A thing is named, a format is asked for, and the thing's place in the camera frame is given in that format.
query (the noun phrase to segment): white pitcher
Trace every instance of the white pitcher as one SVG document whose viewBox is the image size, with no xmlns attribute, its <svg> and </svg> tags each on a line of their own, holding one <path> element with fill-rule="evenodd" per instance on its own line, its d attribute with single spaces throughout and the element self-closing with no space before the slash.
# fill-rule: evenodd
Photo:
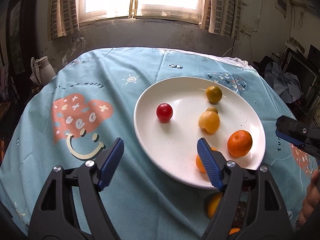
<svg viewBox="0 0 320 240">
<path fill-rule="evenodd" d="M 37 60 L 32 57 L 31 69 L 33 74 L 31 75 L 30 79 L 39 86 L 47 85 L 50 80 L 56 75 L 47 56 Z"/>
</svg>

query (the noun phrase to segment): wall socket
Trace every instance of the wall socket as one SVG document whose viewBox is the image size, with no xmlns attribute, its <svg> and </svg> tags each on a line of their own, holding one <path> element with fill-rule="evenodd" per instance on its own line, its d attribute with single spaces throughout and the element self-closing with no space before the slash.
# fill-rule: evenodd
<svg viewBox="0 0 320 240">
<path fill-rule="evenodd" d="M 252 28 L 250 26 L 246 26 L 246 25 L 241 25 L 240 26 L 240 32 L 245 33 L 249 36 L 252 35 Z"/>
</svg>

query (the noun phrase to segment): plate rim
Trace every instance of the plate rim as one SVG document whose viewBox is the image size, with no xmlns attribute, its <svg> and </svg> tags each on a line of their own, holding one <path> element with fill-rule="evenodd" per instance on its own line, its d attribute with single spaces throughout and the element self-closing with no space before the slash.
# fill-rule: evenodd
<svg viewBox="0 0 320 240">
<path fill-rule="evenodd" d="M 191 187 L 195 187 L 195 188 L 200 188 L 200 189 L 214 190 L 214 189 L 216 189 L 215 186 L 212 186 L 212 185 L 208 185 L 208 186 L 194 185 L 193 183 L 189 183 L 189 182 L 187 182 L 187 181 L 181 180 L 181 179 L 177 178 L 176 176 L 174 176 L 173 174 L 170 174 L 170 173 L 168 173 L 167 171 L 163 170 L 163 169 L 161 168 L 161 166 L 159 166 L 159 165 L 153 160 L 153 158 L 148 154 L 148 151 L 146 150 L 144 144 L 142 143 L 142 141 L 141 141 L 141 139 L 140 139 L 140 136 L 139 136 L 139 133 L 138 133 L 138 130 L 137 130 L 137 125 L 136 125 L 136 122 L 137 122 L 137 120 L 136 120 L 136 112 L 137 112 L 137 105 L 138 105 L 141 97 L 147 92 L 147 90 L 148 90 L 149 88 L 155 86 L 156 84 L 158 84 L 158 83 L 160 83 L 160 82 L 163 82 L 163 81 L 166 81 L 166 80 L 169 80 L 169 79 L 176 79 L 176 78 L 194 78 L 194 79 L 205 80 L 205 81 L 211 82 L 211 83 L 213 83 L 213 84 L 217 84 L 216 82 L 214 82 L 214 81 L 212 81 L 212 80 L 205 79 L 205 78 L 188 77 L 188 76 L 179 76 L 179 77 L 166 78 L 166 79 L 160 80 L 160 81 L 152 84 L 151 86 L 147 87 L 147 88 L 141 93 L 141 95 L 138 97 L 138 100 L 137 100 L 136 105 L 135 105 L 135 107 L 134 107 L 134 111 L 133 111 L 133 126 L 134 126 L 134 132 L 135 132 L 135 134 L 136 134 L 136 137 L 137 137 L 137 139 L 138 139 L 138 142 L 139 142 L 141 148 L 143 149 L 144 153 L 147 155 L 147 157 L 150 159 L 150 161 L 151 161 L 157 168 L 159 168 L 163 173 L 165 173 L 165 174 L 168 175 L 169 177 L 171 177 L 171 178 L 175 179 L 176 181 L 178 181 L 178 182 L 180 182 L 180 183 L 183 183 L 183 184 L 185 184 L 185 185 L 188 185 L 188 186 L 191 186 Z M 224 86 L 224 85 L 222 85 L 222 84 L 219 84 L 219 85 L 223 86 L 225 89 L 228 89 L 228 90 L 230 90 L 230 91 L 233 92 L 233 93 L 236 93 L 236 92 L 234 92 L 233 90 L 231 90 L 230 88 L 228 88 L 228 87 L 226 87 L 226 86 Z M 252 107 L 243 97 L 241 97 L 241 95 L 238 95 L 238 96 L 239 96 L 240 98 L 242 98 L 242 99 L 245 101 L 245 103 L 253 110 L 253 112 L 254 112 L 255 115 L 257 116 L 257 118 L 258 118 L 258 120 L 259 120 L 259 123 L 260 123 L 260 125 L 261 125 L 261 127 L 262 127 L 262 132 L 263 132 L 263 135 L 264 135 L 264 146 L 263 146 L 263 157 L 262 157 L 262 160 L 263 160 L 264 155 L 265 155 L 265 152 L 266 152 L 266 134 L 265 134 L 265 132 L 264 132 L 264 128 L 263 128 L 262 122 L 261 122 L 261 120 L 260 120 L 260 117 L 259 117 L 258 114 L 256 113 L 256 111 L 253 109 L 253 107 Z M 255 168 L 255 170 L 257 170 L 257 169 L 259 168 L 259 166 L 260 166 L 261 163 L 262 163 L 262 160 L 261 160 L 261 162 L 257 165 L 257 167 Z"/>
</svg>

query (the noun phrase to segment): gray garment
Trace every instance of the gray garment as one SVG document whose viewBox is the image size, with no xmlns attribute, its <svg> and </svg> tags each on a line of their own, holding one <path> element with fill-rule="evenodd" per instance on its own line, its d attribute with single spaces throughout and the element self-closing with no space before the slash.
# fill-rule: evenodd
<svg viewBox="0 0 320 240">
<path fill-rule="evenodd" d="M 292 103 L 302 96 L 298 77 L 288 72 L 282 73 L 275 62 L 267 64 L 264 79 L 285 103 Z"/>
</svg>

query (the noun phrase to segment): screw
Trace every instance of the screw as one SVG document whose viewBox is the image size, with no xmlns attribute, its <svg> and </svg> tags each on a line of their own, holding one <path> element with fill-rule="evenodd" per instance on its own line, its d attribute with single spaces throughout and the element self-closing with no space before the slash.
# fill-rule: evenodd
<svg viewBox="0 0 320 240">
<path fill-rule="evenodd" d="M 260 171 L 262 172 L 267 172 L 268 171 L 268 168 L 266 166 L 261 166 L 260 167 Z"/>
<path fill-rule="evenodd" d="M 87 166 L 87 167 L 92 167 L 93 165 L 94 165 L 94 161 L 92 161 L 92 160 L 85 162 L 85 166 Z"/>
<path fill-rule="evenodd" d="M 236 163 L 234 161 L 228 161 L 227 166 L 233 168 L 234 166 L 236 166 Z"/>
<path fill-rule="evenodd" d="M 53 171 L 55 171 L 55 172 L 58 172 L 58 171 L 61 171 L 61 166 L 54 166 L 53 167 Z"/>
</svg>

